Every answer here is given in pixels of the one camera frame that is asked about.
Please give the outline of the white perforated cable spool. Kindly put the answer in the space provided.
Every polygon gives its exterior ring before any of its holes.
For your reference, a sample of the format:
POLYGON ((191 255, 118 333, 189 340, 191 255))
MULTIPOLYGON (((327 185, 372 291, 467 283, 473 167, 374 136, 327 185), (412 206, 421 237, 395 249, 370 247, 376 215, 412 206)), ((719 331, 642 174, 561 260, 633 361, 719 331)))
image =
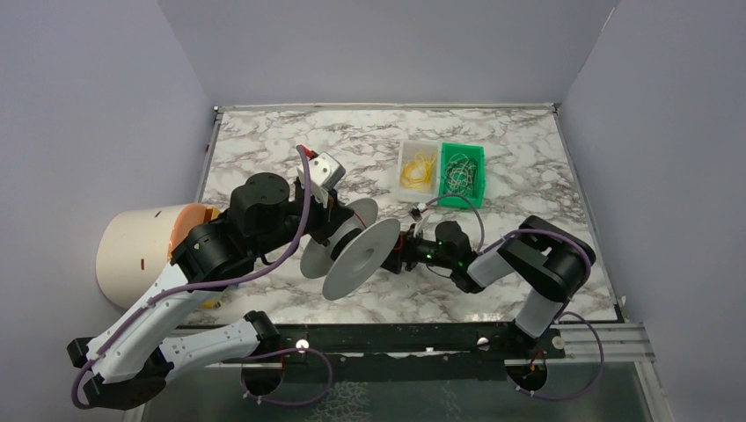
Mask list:
POLYGON ((400 232, 396 218, 380 220, 371 198, 348 205, 354 217, 344 222, 327 245, 311 239, 304 247, 300 272, 306 279, 324 280, 322 295, 335 301, 350 295, 383 264, 400 232))

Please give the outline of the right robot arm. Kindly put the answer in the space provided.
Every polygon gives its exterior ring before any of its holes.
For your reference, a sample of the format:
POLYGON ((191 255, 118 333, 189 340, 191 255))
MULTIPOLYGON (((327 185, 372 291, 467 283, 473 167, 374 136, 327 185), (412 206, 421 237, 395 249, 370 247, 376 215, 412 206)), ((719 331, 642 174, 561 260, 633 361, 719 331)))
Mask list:
POLYGON ((531 215, 482 252, 472 248, 458 222, 439 222, 432 240, 410 228, 400 233, 382 268, 399 274, 418 265, 439 267, 467 294, 518 274, 531 291, 506 330, 506 342, 515 349, 529 349, 587 282, 595 262, 596 253, 587 243, 531 215))

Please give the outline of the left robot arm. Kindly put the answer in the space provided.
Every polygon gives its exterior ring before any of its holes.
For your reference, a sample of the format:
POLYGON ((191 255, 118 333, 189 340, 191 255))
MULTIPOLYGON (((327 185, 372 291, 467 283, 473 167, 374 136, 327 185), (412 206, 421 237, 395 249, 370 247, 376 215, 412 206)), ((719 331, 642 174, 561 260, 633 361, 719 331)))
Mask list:
POLYGON ((224 360, 280 358, 280 333, 262 311, 188 337, 172 332, 225 288, 277 269, 278 262, 255 265, 269 252, 290 258, 304 236, 322 243, 354 217, 331 184, 307 171, 294 182, 270 172, 252 175, 233 190, 220 215, 189 230, 155 282, 116 323, 97 337, 69 343, 78 370, 72 403, 81 410, 130 410, 189 370, 224 360))

